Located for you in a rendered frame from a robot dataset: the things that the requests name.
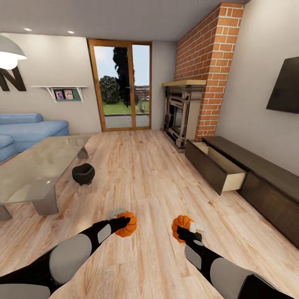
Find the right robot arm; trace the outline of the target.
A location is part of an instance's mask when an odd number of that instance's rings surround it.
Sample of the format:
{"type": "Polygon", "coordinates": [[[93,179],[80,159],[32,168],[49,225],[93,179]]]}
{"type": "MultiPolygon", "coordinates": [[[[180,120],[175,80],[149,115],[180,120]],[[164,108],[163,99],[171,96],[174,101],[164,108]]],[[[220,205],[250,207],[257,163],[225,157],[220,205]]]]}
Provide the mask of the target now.
{"type": "Polygon", "coordinates": [[[197,230],[208,232],[206,226],[195,222],[189,229],[178,226],[178,237],[186,242],[185,256],[224,299],[294,299],[259,273],[206,248],[197,230]]]}

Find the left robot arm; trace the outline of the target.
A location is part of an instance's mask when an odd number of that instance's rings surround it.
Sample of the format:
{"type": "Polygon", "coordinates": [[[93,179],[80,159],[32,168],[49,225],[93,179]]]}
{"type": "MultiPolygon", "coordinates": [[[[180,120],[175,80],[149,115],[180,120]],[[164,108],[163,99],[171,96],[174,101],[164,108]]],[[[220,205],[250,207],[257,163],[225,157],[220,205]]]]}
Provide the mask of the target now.
{"type": "Polygon", "coordinates": [[[49,299],[74,277],[105,239],[126,227],[130,218],[116,218],[126,211],[125,207],[109,211],[109,220],[94,223],[53,246],[30,265],[0,277],[0,299],[49,299]]]}

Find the cauldron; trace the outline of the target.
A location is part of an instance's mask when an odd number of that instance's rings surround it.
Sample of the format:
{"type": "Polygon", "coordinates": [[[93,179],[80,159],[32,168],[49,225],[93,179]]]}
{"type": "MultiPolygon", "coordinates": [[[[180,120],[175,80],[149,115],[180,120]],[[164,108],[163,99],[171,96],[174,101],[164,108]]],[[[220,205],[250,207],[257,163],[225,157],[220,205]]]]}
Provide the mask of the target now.
{"type": "Polygon", "coordinates": [[[74,167],[72,170],[72,176],[74,181],[81,186],[84,184],[90,185],[95,176],[95,169],[89,163],[85,163],[81,166],[74,167]]]}

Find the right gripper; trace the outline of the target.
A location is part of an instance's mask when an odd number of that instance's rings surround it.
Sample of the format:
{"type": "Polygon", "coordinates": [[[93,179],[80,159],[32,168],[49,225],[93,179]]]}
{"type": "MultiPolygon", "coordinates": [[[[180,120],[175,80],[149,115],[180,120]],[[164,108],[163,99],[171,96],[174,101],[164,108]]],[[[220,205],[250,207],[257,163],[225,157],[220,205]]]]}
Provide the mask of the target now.
{"type": "Polygon", "coordinates": [[[202,236],[201,236],[200,233],[198,233],[198,232],[196,232],[196,233],[190,232],[188,229],[185,229],[185,228],[180,227],[180,226],[178,226],[177,233],[179,234],[178,237],[181,240],[186,240],[186,238],[189,238],[190,236],[196,236],[197,239],[199,239],[200,241],[202,241],[202,239],[201,239],[202,236]]]}

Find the pumpkin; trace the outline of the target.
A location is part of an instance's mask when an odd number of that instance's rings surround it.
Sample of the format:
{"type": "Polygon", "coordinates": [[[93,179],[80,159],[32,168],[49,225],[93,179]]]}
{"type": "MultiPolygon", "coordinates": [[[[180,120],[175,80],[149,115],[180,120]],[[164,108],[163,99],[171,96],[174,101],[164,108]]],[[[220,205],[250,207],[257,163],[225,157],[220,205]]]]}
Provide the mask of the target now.
{"type": "Polygon", "coordinates": [[[120,217],[125,217],[125,218],[130,218],[130,222],[126,224],[126,227],[119,229],[118,231],[115,232],[116,235],[125,238],[126,236],[129,237],[133,234],[133,232],[137,228],[137,219],[135,215],[129,211],[126,211],[125,213],[122,213],[120,215],[117,215],[116,218],[120,217]]]}
{"type": "Polygon", "coordinates": [[[172,236],[178,240],[178,242],[182,243],[186,243],[184,240],[179,239],[178,237],[178,233],[177,233],[177,229],[178,226],[183,227],[185,229],[189,229],[190,228],[190,223],[194,222],[192,219],[190,219],[188,216],[182,216],[179,215],[177,218],[174,219],[173,224],[171,226],[172,228],[172,236]]]}

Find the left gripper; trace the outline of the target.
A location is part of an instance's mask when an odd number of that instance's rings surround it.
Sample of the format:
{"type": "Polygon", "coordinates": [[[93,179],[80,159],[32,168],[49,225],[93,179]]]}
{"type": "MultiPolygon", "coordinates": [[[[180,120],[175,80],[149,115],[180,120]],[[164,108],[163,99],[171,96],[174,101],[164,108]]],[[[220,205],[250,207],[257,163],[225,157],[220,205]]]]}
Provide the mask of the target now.
{"type": "Polygon", "coordinates": [[[117,219],[112,219],[110,221],[112,221],[114,223],[114,225],[115,225],[114,232],[116,232],[119,229],[122,229],[122,228],[126,227],[126,224],[130,222],[130,218],[125,218],[123,216],[123,217],[120,217],[120,218],[117,218],[117,219]]]}

